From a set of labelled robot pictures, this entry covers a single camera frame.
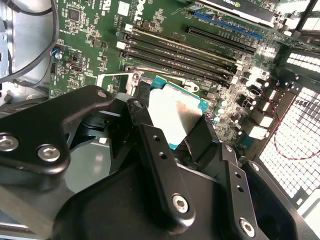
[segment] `capacitor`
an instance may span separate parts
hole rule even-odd
[[[252,81],[250,81],[250,80],[248,80],[248,79],[242,79],[242,83],[248,88],[248,87],[250,87],[252,84],[253,84],[253,82]]]
[[[230,119],[232,120],[232,122],[234,122],[235,124],[238,124],[239,123],[239,120],[238,120],[238,116],[231,116]]]
[[[255,95],[255,96],[259,96],[262,93],[262,90],[259,87],[257,87],[256,85],[252,85],[252,86],[248,87],[248,90],[251,95]]]
[[[251,98],[251,97],[248,97],[248,98],[247,98],[247,101],[248,101],[252,106],[255,106],[255,105],[257,104],[257,101],[254,100],[254,99]]]
[[[216,123],[216,124],[219,123],[220,122],[220,117],[218,117],[218,116],[214,117],[213,118],[213,122]]]
[[[235,126],[233,129],[236,131],[236,134],[237,134],[238,136],[240,136],[240,135],[242,134],[242,130],[239,129],[238,127]]]
[[[241,94],[236,103],[239,104],[242,108],[249,108],[250,110],[252,110],[253,106],[257,104],[257,101],[251,97]]]
[[[225,110],[224,110],[223,108],[217,106],[217,107],[214,108],[214,112],[215,112],[216,114],[224,114],[224,113],[225,113]]]
[[[251,74],[251,72],[248,72],[248,71],[246,71],[244,74],[243,74],[243,76],[245,77],[245,78],[250,78],[250,76],[251,76],[252,74]]]
[[[220,99],[219,101],[218,101],[218,104],[221,106],[221,107],[226,107],[227,105],[228,105],[228,102],[226,101],[226,100],[224,100],[224,99]]]
[[[267,81],[265,81],[265,80],[263,80],[263,79],[261,79],[261,78],[257,78],[255,81],[256,81],[257,83],[261,84],[261,85],[262,85],[263,87],[265,87],[265,88],[269,87],[269,85],[270,85],[269,82],[267,82]]]

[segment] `black pcie slot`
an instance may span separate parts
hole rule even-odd
[[[215,69],[211,69],[211,68],[202,66],[202,65],[197,64],[197,62],[195,63],[195,62],[190,62],[190,61],[184,60],[184,59],[180,58],[179,56],[176,56],[174,52],[168,52],[168,51],[161,51],[160,52],[160,51],[157,51],[156,49],[148,49],[143,46],[134,45],[134,44],[132,44],[130,46],[130,48],[133,50],[136,50],[137,52],[146,52],[146,53],[149,53],[152,55],[156,55],[159,57],[159,59],[164,58],[165,60],[163,60],[163,61],[167,60],[167,61],[176,62],[177,64],[180,63],[188,68],[193,67],[196,69],[196,71],[203,72],[206,75],[210,75],[210,73],[213,73],[213,74],[221,76],[222,78],[224,78],[226,80],[228,79],[228,77],[232,76],[230,73],[225,73],[225,72],[222,72],[219,70],[215,70]]]
[[[212,42],[218,42],[221,45],[225,45],[227,47],[239,50],[241,52],[244,52],[244,53],[247,53],[250,55],[254,55],[256,52],[256,49],[251,46],[247,46],[242,43],[234,42],[232,40],[226,39],[224,37],[215,35],[213,33],[201,30],[201,29],[193,27],[193,26],[188,26],[187,33],[191,34],[193,36],[196,36],[196,37],[205,38],[205,39],[212,41]]]
[[[207,63],[209,63],[209,64],[211,64],[211,65],[213,65],[213,66],[215,66],[217,68],[218,67],[224,68],[225,70],[231,71],[233,73],[235,73],[235,71],[236,71],[236,68],[231,66],[231,65],[224,64],[224,63],[221,63],[221,62],[218,62],[218,61],[213,61],[213,60],[211,60],[209,58],[199,56],[198,54],[192,54],[192,52],[188,52],[188,51],[185,51],[185,50],[182,50],[182,49],[175,48],[173,46],[164,44],[164,43],[162,43],[160,41],[152,41],[150,39],[146,39],[146,38],[143,38],[141,36],[129,35],[129,34],[125,34],[123,39],[126,40],[126,41],[134,40],[136,43],[152,45],[152,46],[155,46],[155,47],[158,47],[158,48],[162,48],[162,49],[165,49],[165,50],[168,50],[168,51],[175,52],[177,54],[184,55],[184,56],[189,57],[189,58],[198,59],[200,61],[207,62]]]
[[[160,69],[163,69],[165,71],[173,72],[181,77],[185,77],[191,80],[196,80],[196,81],[212,81],[215,83],[219,83],[223,86],[229,86],[229,84],[224,81],[223,79],[219,78],[218,76],[209,76],[209,75],[204,75],[199,72],[194,72],[191,69],[185,69],[180,66],[172,65],[168,62],[161,61],[159,59],[151,58],[147,55],[140,55],[135,52],[130,52],[130,51],[121,51],[120,56],[123,58],[128,58],[128,59],[133,59],[133,60],[138,60],[140,62],[144,62],[148,65],[157,65]]]

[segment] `mounting hole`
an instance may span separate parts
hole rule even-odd
[[[156,140],[157,142],[160,142],[160,138],[157,135],[154,135],[153,139]]]
[[[242,187],[240,187],[239,185],[237,185],[236,188],[237,188],[241,193],[244,192],[244,189],[243,189]]]
[[[237,172],[234,173],[239,179],[241,178],[241,175]]]
[[[162,159],[167,159],[167,155],[165,155],[162,151],[159,152],[159,156],[160,156],[160,158],[162,158]]]
[[[143,108],[143,105],[138,101],[138,100],[135,100],[134,102],[134,105],[136,105],[138,108]]]

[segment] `screw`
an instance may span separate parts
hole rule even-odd
[[[254,168],[254,170],[256,170],[257,172],[259,171],[259,167],[255,163],[251,163],[251,165]]]
[[[172,198],[173,205],[175,208],[182,214],[185,214],[188,211],[188,203],[184,197],[180,195],[174,195]]]
[[[19,141],[14,136],[2,135],[0,136],[0,151],[11,152],[19,146]]]
[[[134,105],[136,105],[137,107],[139,107],[141,109],[144,107],[138,100],[133,101],[133,103],[134,103]]]
[[[232,148],[229,147],[228,145],[224,145],[224,147],[225,147],[229,152],[232,152]]]
[[[60,151],[52,145],[42,146],[38,150],[38,157],[46,162],[54,162],[59,159]]]
[[[133,74],[133,79],[138,80],[140,78],[139,74],[135,73]]]
[[[61,59],[62,59],[62,54],[61,54],[61,52],[57,52],[57,53],[54,55],[54,57],[55,57],[56,59],[58,59],[58,60],[61,60]]]
[[[98,95],[104,99],[107,97],[107,94],[105,94],[103,91],[98,91]]]
[[[251,238],[255,236],[255,229],[252,227],[252,225],[245,220],[244,218],[240,218],[240,226],[242,230]]]

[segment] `chip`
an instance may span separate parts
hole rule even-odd
[[[80,20],[80,11],[70,8],[69,9],[69,19],[79,22],[79,20]]]

